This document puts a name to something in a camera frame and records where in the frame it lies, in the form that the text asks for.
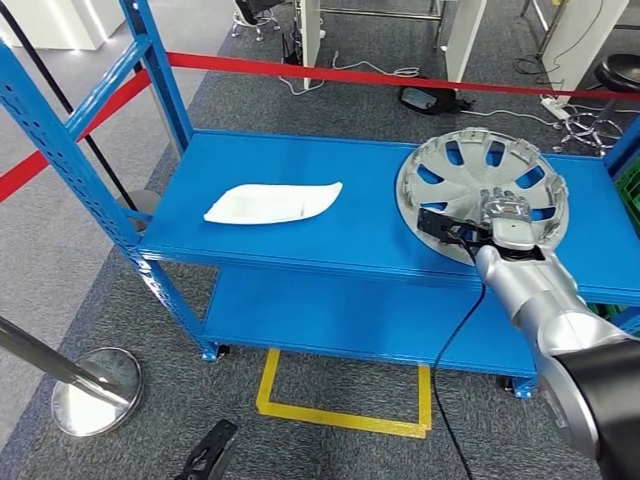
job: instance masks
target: shelf upright post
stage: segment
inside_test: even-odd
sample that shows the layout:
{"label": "shelf upright post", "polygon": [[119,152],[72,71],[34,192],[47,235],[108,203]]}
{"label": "shelf upright post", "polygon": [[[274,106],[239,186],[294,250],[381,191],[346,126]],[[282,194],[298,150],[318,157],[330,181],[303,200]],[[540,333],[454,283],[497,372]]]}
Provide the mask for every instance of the shelf upright post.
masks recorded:
{"label": "shelf upright post", "polygon": [[120,5],[134,38],[146,35],[151,40],[151,48],[144,54],[143,62],[153,85],[161,117],[171,134],[174,147],[182,157],[193,136],[193,129],[149,3],[147,0],[120,0]]}
{"label": "shelf upright post", "polygon": [[140,236],[124,211],[13,52],[2,41],[0,103],[171,312],[176,322],[199,347],[203,358],[216,357],[214,346],[202,339],[202,324],[158,262],[146,260],[138,253],[137,245]]}

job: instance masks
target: lower shelf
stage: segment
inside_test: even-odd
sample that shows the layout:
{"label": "lower shelf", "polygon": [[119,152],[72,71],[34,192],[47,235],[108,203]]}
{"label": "lower shelf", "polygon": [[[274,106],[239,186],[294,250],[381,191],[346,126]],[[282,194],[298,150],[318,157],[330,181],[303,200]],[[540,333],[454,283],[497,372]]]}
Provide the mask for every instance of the lower shelf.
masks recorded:
{"label": "lower shelf", "polygon": [[[478,295],[225,266],[211,297],[204,335],[223,344],[430,365]],[[441,366],[535,375],[522,336],[489,293]]]}

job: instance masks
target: stanchion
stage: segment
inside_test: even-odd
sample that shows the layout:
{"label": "stanchion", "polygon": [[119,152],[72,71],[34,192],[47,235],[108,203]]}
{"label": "stanchion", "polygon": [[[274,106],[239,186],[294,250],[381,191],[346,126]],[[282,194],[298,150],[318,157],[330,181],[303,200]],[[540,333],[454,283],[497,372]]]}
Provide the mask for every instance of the stanchion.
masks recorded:
{"label": "stanchion", "polygon": [[[66,113],[69,113],[69,115],[72,113],[74,108],[72,105],[71,105],[69,99],[66,98],[66,95],[65,95],[60,87],[60,85],[56,82],[54,76],[51,75],[51,72],[50,72],[49,69],[47,68],[46,65],[45,65],[45,62],[43,62],[42,59],[40,58],[40,55],[38,55],[38,52],[35,51],[31,41],[29,40],[26,34],[24,33],[24,31],[22,29],[22,27],[20,26],[20,24],[15,19],[15,17],[14,17],[13,14],[11,14],[11,12],[9,11],[9,9],[7,8],[7,6],[5,5],[5,3],[2,0],[0,0],[0,15],[2,15],[5,19],[5,21],[7,22],[11,28],[14,34],[17,37],[17,39],[27,53],[27,55],[29,55],[31,60],[34,64],[35,64],[35,67],[37,67],[40,74],[42,75],[42,77],[44,77],[45,80],[47,81],[47,84],[49,85],[49,88],[51,88],[56,95],[56,97],[57,97],[57,99],[62,104],[63,107],[64,107]],[[115,185],[115,188],[118,189],[118,192],[120,192],[120,195],[125,200],[127,206],[131,208],[131,210],[137,210],[137,206],[134,203],[133,200],[131,200],[128,192],[125,190],[125,187],[122,186],[122,184],[120,182],[120,179],[118,179],[118,176],[115,175],[115,172],[114,172],[113,169],[111,168],[111,165],[109,165],[109,162],[106,161],[106,159],[104,157],[102,151],[98,148],[96,142],[94,141],[94,139],[91,138],[91,135],[87,135],[86,137],[85,137],[85,140],[87,141],[89,147],[94,152],[94,155],[97,158],[97,160],[106,172],[109,178],[110,178],[111,181],[113,182],[114,185]]]}
{"label": "stanchion", "polygon": [[0,347],[57,379],[51,413],[69,435],[88,437],[115,428],[142,395],[142,370],[125,350],[99,348],[73,363],[2,315]]}

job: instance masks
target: red barrier rope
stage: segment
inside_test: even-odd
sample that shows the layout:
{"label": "red barrier rope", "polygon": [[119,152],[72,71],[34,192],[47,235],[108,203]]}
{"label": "red barrier rope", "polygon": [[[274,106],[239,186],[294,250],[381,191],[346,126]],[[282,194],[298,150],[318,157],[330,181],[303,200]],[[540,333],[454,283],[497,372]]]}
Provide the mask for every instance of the red barrier rope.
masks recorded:
{"label": "red barrier rope", "polygon": [[[136,74],[134,78],[122,84],[113,93],[96,117],[82,132],[78,141],[104,123],[107,118],[120,110],[127,102],[149,86],[150,80],[146,70]],[[24,160],[0,176],[0,202],[15,193],[23,185],[38,175],[48,165],[39,151],[35,151]]]}
{"label": "red barrier rope", "polygon": [[191,53],[167,52],[169,63],[174,67],[195,68],[201,70],[216,70],[219,72],[245,73],[252,75],[266,75],[269,77],[294,77],[312,78],[314,80],[326,80],[343,83],[367,83],[371,85],[395,85],[406,87],[426,88],[454,88],[457,90],[473,92],[509,93],[521,95],[569,95],[585,98],[616,98],[628,100],[640,100],[637,93],[617,93],[608,91],[586,91],[586,90],[552,90],[550,88],[538,87],[512,87],[509,85],[491,85],[486,83],[470,82],[448,82],[426,78],[405,78],[380,73],[352,72],[346,70],[334,70],[331,68],[300,67],[297,65],[285,65],[274,62],[261,62],[257,60],[245,60],[229,57],[209,57],[207,55],[195,55]]}
{"label": "red barrier rope", "polygon": [[[370,85],[391,85],[407,87],[426,88],[454,88],[457,90],[506,93],[517,95],[568,95],[583,98],[602,99],[627,99],[640,100],[640,94],[618,93],[608,91],[586,91],[586,90],[552,90],[537,87],[514,87],[509,85],[492,85],[472,82],[448,82],[426,78],[405,78],[392,75],[382,75],[369,72],[352,72],[346,70],[334,70],[330,68],[311,68],[297,65],[284,65],[274,62],[261,62],[257,60],[245,60],[229,57],[211,57],[207,55],[195,55],[189,53],[167,52],[169,63],[174,67],[194,68],[199,70],[214,70],[219,72],[242,73],[250,75],[265,75],[269,77],[294,77],[312,78],[314,80],[325,80],[343,83],[364,83]],[[123,84],[112,95],[96,118],[91,121],[78,139],[97,128],[107,118],[122,108],[127,102],[135,97],[150,83],[146,71],[143,70],[134,78]],[[38,175],[48,165],[39,152],[34,152],[20,162],[11,170],[0,176],[0,202],[22,187],[25,183]]]}

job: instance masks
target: black object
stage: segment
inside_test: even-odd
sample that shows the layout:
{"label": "black object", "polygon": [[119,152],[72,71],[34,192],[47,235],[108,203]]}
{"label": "black object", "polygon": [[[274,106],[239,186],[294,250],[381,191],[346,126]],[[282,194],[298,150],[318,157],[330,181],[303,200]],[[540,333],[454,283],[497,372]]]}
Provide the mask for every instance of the black object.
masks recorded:
{"label": "black object", "polygon": [[640,30],[640,25],[628,25],[626,23],[619,23],[614,26],[614,30]]}
{"label": "black object", "polygon": [[235,446],[238,427],[220,420],[198,443],[175,480],[220,480],[224,475]]}
{"label": "black object", "polygon": [[619,53],[605,58],[593,71],[602,86],[612,92],[640,93],[640,56]]}
{"label": "black object", "polygon": [[598,429],[605,480],[640,478],[640,342],[623,341],[555,357],[576,382]]}
{"label": "black object", "polygon": [[270,10],[276,5],[285,3],[285,0],[245,0],[254,15]]}
{"label": "black object", "polygon": [[[11,27],[11,30],[13,30],[13,32],[18,38],[18,40],[22,43],[22,46],[24,47],[27,55],[29,55],[31,60],[35,63],[36,67],[38,67],[38,70],[40,72],[40,74],[42,75],[45,80],[47,81],[47,83],[49,85],[49,88],[53,90],[56,97],[57,97],[57,99],[62,104],[62,106],[64,107],[66,113],[70,114],[73,112],[73,106],[69,103],[66,96],[62,91],[62,89],[60,89],[60,85],[58,85],[57,82],[56,82],[56,80],[53,77],[53,75],[51,75],[49,69],[48,69],[47,66],[45,65],[45,62],[43,62],[42,59],[40,58],[40,55],[38,55],[38,52],[36,52],[35,49],[33,48],[33,45],[29,40],[29,38],[26,37],[26,34],[23,31],[20,24],[2,1],[0,1],[0,14],[2,14],[5,18],[5,20],[6,20],[6,22],[9,24],[10,27]],[[87,141],[89,147],[91,147],[91,151],[95,154],[96,158],[97,158],[100,165],[102,165],[102,167],[104,168],[106,174],[109,175],[109,178],[110,178],[111,181],[113,182],[114,185],[115,185],[115,188],[118,189],[120,195],[122,195],[122,198],[124,198],[125,201],[127,202],[127,205],[128,205],[129,208],[131,208],[131,210],[137,211],[137,208],[136,208],[136,205],[134,203],[133,200],[131,200],[131,197],[130,197],[129,194],[127,193],[126,190],[125,190],[125,187],[123,187],[122,184],[120,183],[120,180],[115,175],[113,169],[111,168],[111,165],[109,165],[109,162],[107,162],[106,159],[104,158],[104,155],[103,155],[103,153],[98,148],[96,142],[94,142],[91,135],[87,135],[86,137],[85,137],[85,140]]]}
{"label": "black object", "polygon": [[235,5],[238,7],[238,13],[242,18],[242,21],[247,25],[257,25],[258,21],[254,16],[251,9],[249,8],[245,0],[235,0]]}
{"label": "black object", "polygon": [[216,355],[217,358],[223,357],[225,355],[229,355],[231,352],[231,347],[229,345],[218,345],[218,351]]}
{"label": "black object", "polygon": [[453,88],[402,87],[398,98],[411,110],[425,115],[460,113],[472,106],[469,102],[457,98]]}
{"label": "black object", "polygon": [[417,229],[442,243],[460,245],[471,251],[471,248],[480,248],[491,245],[500,252],[502,258],[509,260],[544,260],[542,250],[537,245],[531,250],[512,250],[496,245],[493,233],[487,225],[478,225],[471,220],[460,220],[426,208],[418,212]]}
{"label": "black object", "polygon": [[294,22],[291,30],[291,45],[282,34],[282,63],[285,65],[302,65],[302,40],[297,24]]}
{"label": "black object", "polygon": [[459,220],[426,208],[418,212],[418,230],[443,243],[467,247],[492,245],[491,230],[485,225],[477,225],[469,220]]}
{"label": "black object", "polygon": [[[555,60],[560,58],[564,54],[560,54],[555,57]],[[512,64],[513,70],[515,73],[519,73],[520,75],[532,75],[536,77],[537,85],[559,85],[562,86],[565,81],[562,82],[551,82],[549,80],[549,74],[556,70],[559,67],[555,66],[555,68],[547,71],[544,65],[542,63],[540,57],[535,53],[530,53],[528,55],[525,55],[524,57],[519,57],[513,60]]]}

